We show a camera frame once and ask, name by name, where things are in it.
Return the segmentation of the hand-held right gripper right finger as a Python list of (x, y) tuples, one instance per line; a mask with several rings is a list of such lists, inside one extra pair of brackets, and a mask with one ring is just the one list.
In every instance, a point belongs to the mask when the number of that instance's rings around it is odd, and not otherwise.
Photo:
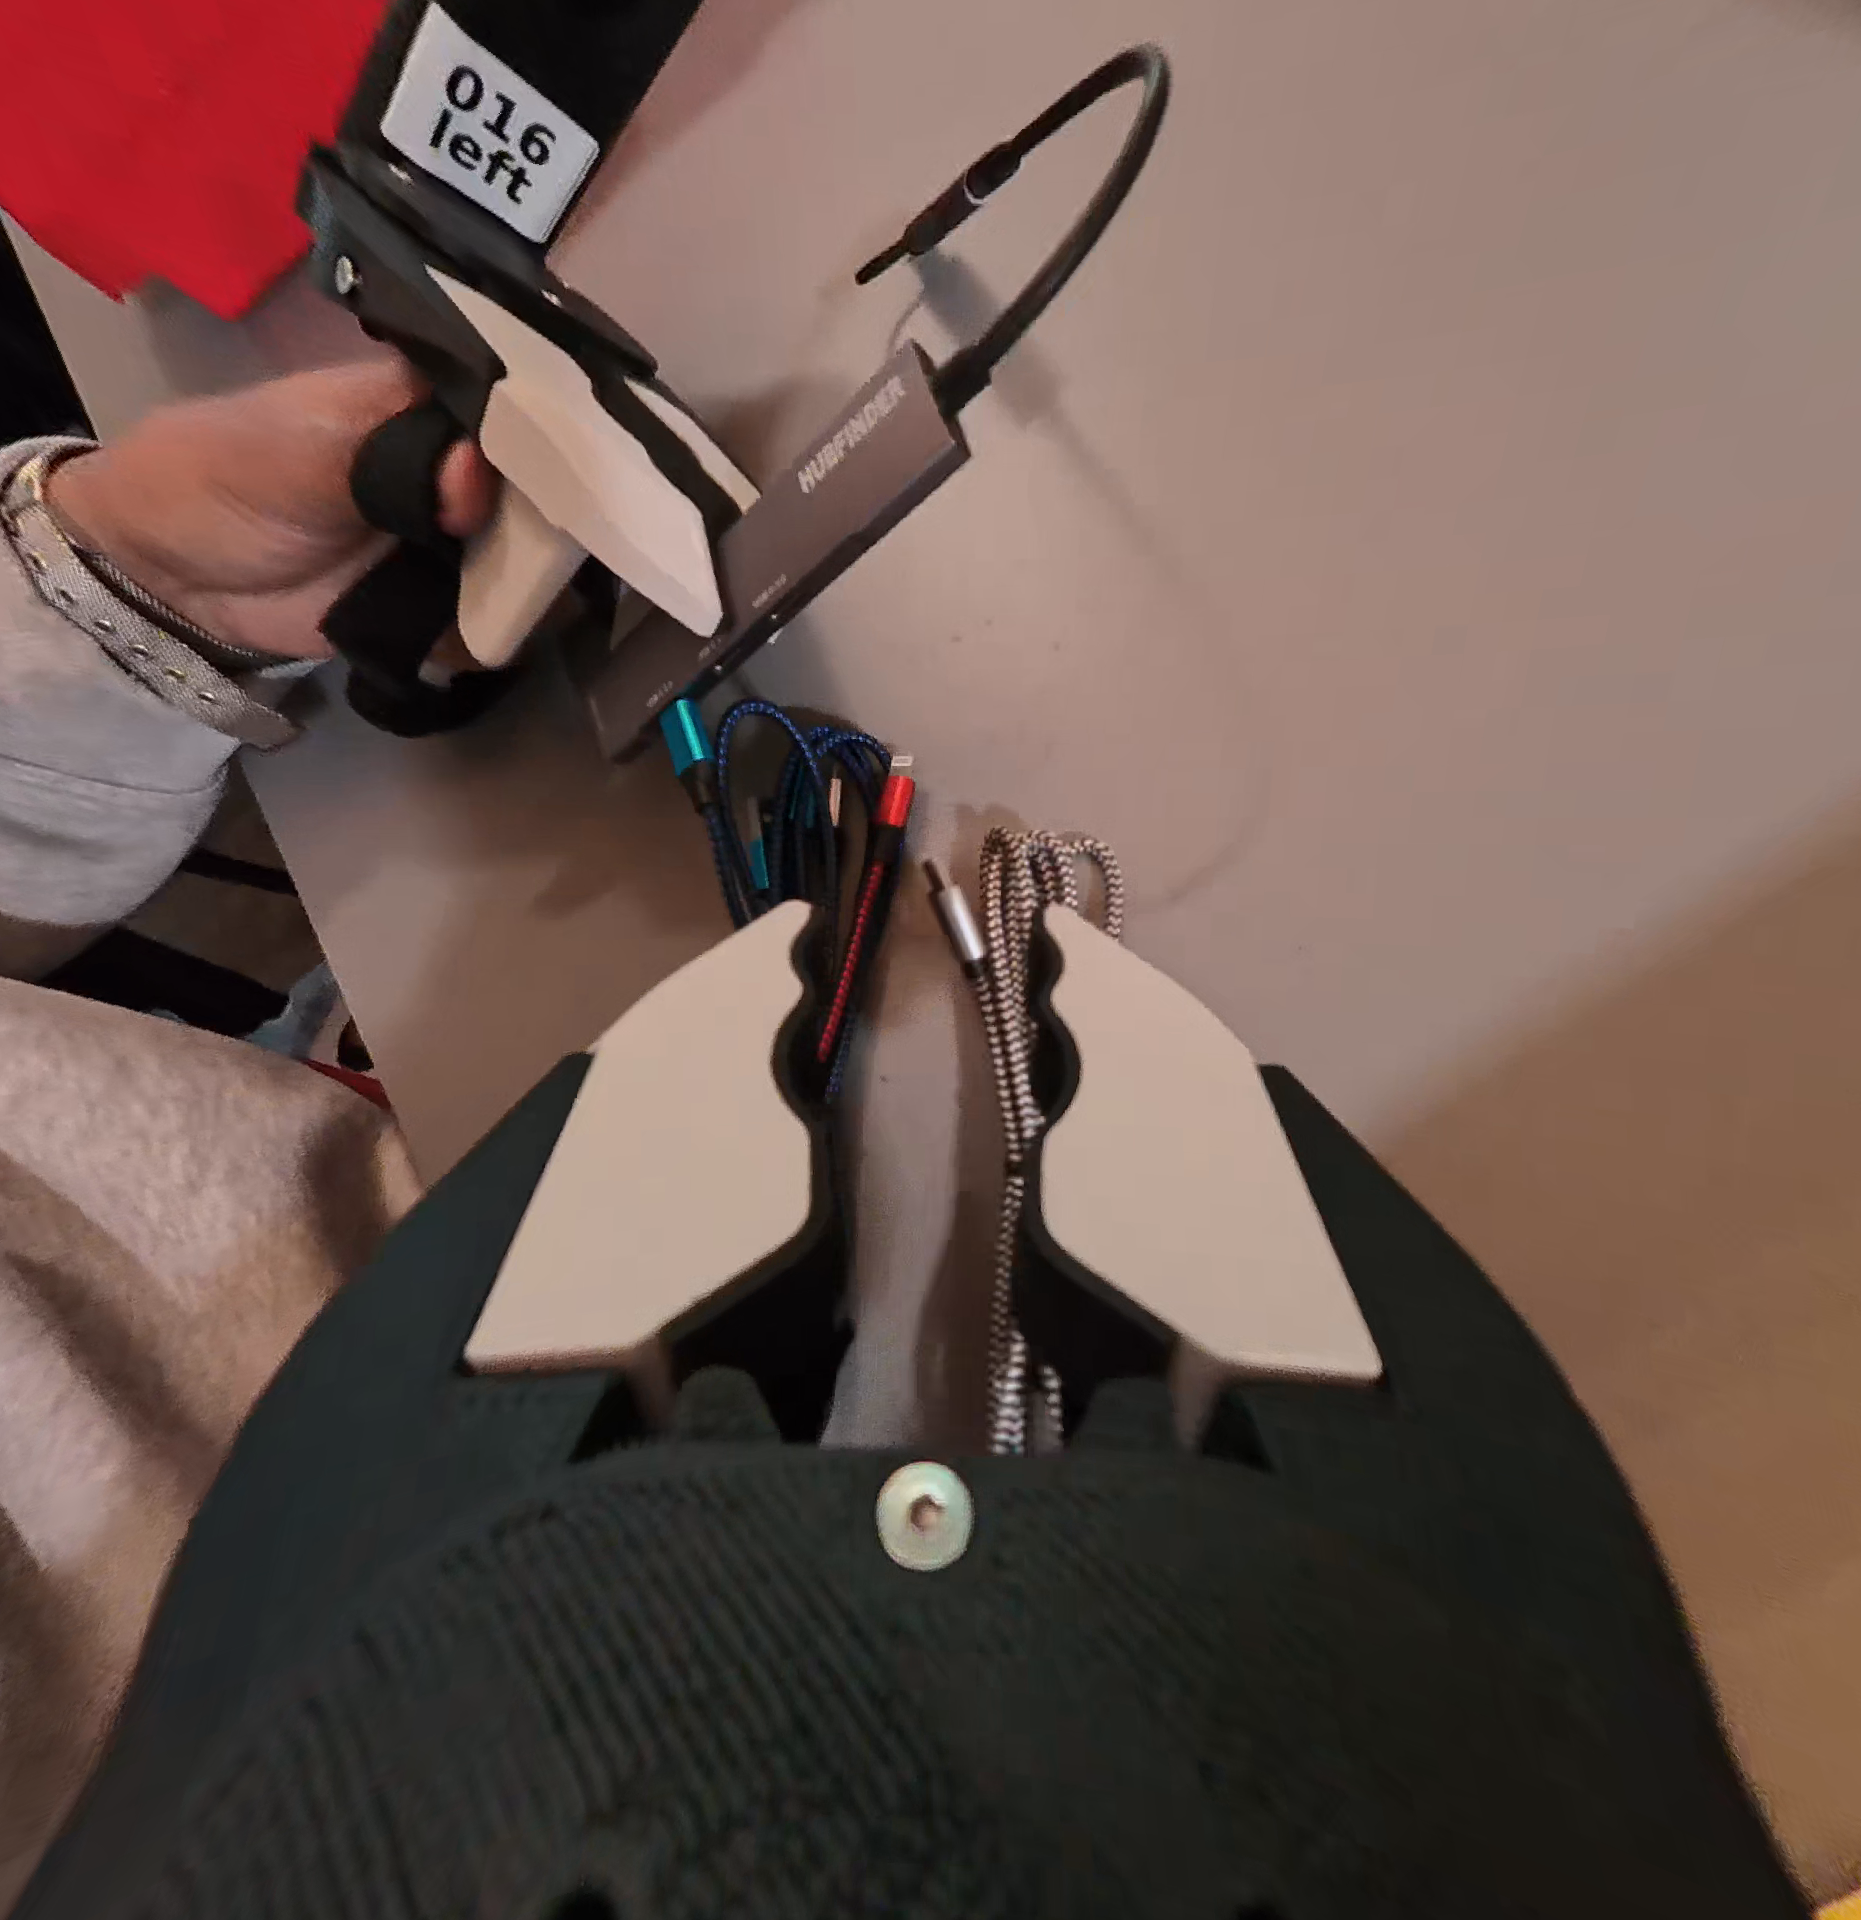
[(1248, 1042), (1061, 906), (1029, 980), (1022, 1334), (1059, 1433), (1125, 1381), (1377, 1389), (1377, 1341)]

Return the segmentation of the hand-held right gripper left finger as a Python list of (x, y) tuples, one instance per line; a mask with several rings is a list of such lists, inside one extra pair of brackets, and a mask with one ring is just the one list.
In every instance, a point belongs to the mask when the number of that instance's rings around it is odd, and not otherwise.
[(613, 1370), (661, 1416), (702, 1370), (822, 1433), (844, 1360), (830, 1118), (801, 1086), (815, 911), (784, 904), (588, 1050), (464, 1348), (477, 1374)]

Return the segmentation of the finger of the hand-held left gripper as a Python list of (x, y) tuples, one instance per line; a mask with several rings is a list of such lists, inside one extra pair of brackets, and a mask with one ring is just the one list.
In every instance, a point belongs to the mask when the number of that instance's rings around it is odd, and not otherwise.
[(625, 485), (651, 517), (677, 514), (677, 499), (703, 520), (738, 520), (757, 502), (750, 476), (719, 444), (711, 430), (668, 386), (641, 371), (622, 371), (622, 436), (632, 478)]
[(558, 560), (583, 556), (680, 628), (719, 633), (714, 539), (689, 485), (666, 476), (562, 348), (455, 276), (429, 276), (503, 366), (477, 426), (503, 490), (465, 566), (464, 638), (528, 638), (562, 585)]

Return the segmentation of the grey usb hub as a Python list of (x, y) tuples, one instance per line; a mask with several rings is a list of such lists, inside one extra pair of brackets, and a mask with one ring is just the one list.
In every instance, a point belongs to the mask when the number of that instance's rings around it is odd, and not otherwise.
[(566, 670), (609, 762), (639, 757), (673, 705), (731, 682), (970, 461), (937, 377), (926, 351), (902, 342), (727, 532), (717, 553), (724, 626), (714, 636), (627, 606), (606, 638), (571, 638)]

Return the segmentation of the person's left forearm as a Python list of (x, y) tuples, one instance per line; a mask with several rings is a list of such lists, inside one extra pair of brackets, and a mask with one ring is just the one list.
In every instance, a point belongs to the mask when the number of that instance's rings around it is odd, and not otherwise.
[(0, 918), (99, 929), (174, 874), (239, 750), (299, 730), (309, 663), (227, 648), (73, 543), (48, 505), (79, 439), (0, 450)]

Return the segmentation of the person's left hand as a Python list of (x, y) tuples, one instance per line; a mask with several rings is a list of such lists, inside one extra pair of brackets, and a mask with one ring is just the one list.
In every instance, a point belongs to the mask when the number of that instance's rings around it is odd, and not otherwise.
[(392, 546), (355, 502), (357, 456), (421, 396), (419, 375), (386, 357), (160, 408), (55, 468), (48, 505), (216, 641), (321, 663), (321, 620)]

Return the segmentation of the red storage bin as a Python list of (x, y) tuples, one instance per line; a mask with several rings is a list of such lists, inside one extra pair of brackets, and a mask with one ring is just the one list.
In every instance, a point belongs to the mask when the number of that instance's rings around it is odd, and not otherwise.
[(0, 208), (124, 302), (160, 281), (242, 319), (308, 253), (383, 3), (0, 3)]

